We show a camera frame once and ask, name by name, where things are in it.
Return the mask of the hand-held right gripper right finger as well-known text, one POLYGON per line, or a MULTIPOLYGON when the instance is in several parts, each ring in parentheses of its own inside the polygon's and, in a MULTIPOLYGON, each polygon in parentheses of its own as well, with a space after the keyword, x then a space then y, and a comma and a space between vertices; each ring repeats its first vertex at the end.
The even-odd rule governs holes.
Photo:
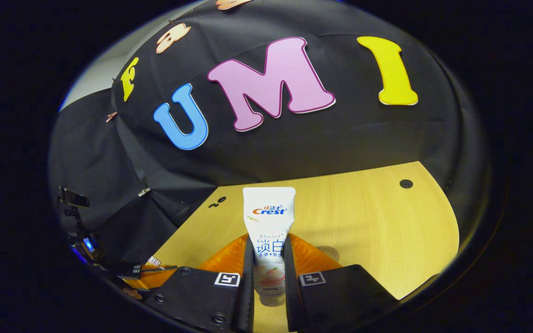
POLYGON ((289 234, 284 242, 288 329, 298 333, 361 333, 399 301, 358 264, 342 266, 289 234))

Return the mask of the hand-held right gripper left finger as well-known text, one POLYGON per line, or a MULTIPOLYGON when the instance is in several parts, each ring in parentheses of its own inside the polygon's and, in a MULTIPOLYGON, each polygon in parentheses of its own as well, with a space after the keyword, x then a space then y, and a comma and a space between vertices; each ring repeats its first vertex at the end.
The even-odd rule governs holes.
POLYGON ((251 333, 254 253, 247 234, 201 268, 178 267, 144 305, 178 333, 251 333))

